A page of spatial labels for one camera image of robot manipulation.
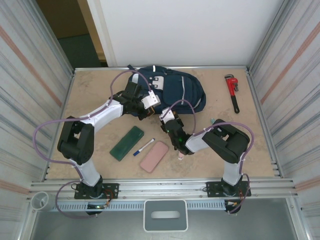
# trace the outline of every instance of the green pencil case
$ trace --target green pencil case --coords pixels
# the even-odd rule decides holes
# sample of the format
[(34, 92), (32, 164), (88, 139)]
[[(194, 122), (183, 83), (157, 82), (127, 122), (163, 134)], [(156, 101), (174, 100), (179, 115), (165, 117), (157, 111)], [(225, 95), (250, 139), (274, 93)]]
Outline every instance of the green pencil case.
[(144, 135), (144, 131), (137, 126), (134, 126), (123, 138), (121, 138), (114, 148), (111, 149), (111, 156), (120, 162)]

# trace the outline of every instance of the white marker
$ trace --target white marker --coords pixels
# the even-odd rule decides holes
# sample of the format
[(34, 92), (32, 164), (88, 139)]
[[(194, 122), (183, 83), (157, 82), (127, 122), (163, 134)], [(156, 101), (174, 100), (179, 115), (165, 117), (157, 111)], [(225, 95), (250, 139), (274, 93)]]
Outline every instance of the white marker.
[(155, 141), (154, 138), (152, 138), (146, 145), (144, 145), (142, 148), (140, 148), (138, 151), (136, 151), (133, 156), (137, 156), (144, 148), (146, 148), (149, 144), (153, 143)]

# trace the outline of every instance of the navy backpack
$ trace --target navy backpack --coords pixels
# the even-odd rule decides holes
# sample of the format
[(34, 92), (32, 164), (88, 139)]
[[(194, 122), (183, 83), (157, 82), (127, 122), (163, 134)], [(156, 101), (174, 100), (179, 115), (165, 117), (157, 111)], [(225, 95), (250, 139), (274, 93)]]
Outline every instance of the navy backpack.
[[(161, 114), (163, 109), (180, 99), (189, 101), (196, 113), (204, 109), (206, 94), (195, 76), (156, 65), (140, 68), (138, 72), (145, 76), (154, 94), (158, 95), (161, 101), (161, 104), (154, 108), (156, 114)], [(148, 94), (147, 84), (139, 74), (132, 74), (129, 81), (142, 85), (144, 87), (142, 94), (144, 96)], [(178, 114), (192, 114), (186, 102), (177, 103), (172, 110)]]

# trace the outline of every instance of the doorway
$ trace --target doorway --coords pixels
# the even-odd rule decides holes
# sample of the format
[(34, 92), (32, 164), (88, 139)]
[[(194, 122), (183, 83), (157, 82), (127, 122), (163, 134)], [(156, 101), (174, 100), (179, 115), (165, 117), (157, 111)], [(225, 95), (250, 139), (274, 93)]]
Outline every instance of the doorway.
[(36, 0), (73, 69), (107, 67), (87, 0)]

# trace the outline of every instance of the red pipe wrench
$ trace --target red pipe wrench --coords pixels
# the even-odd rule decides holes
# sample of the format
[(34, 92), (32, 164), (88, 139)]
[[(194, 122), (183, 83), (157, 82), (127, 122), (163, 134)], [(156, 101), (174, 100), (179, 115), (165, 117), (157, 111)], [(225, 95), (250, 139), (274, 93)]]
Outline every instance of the red pipe wrench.
[(236, 114), (240, 113), (239, 107), (238, 107), (238, 103), (237, 103), (237, 99), (236, 99), (236, 95), (235, 95), (235, 91), (238, 92), (238, 79), (235, 78), (235, 76), (233, 76), (232, 74), (228, 74), (224, 76), (224, 79), (226, 81), (226, 84), (228, 86), (229, 89), (229, 93), (231, 96), (231, 101), (233, 104), (233, 108), (234, 108), (234, 112)]

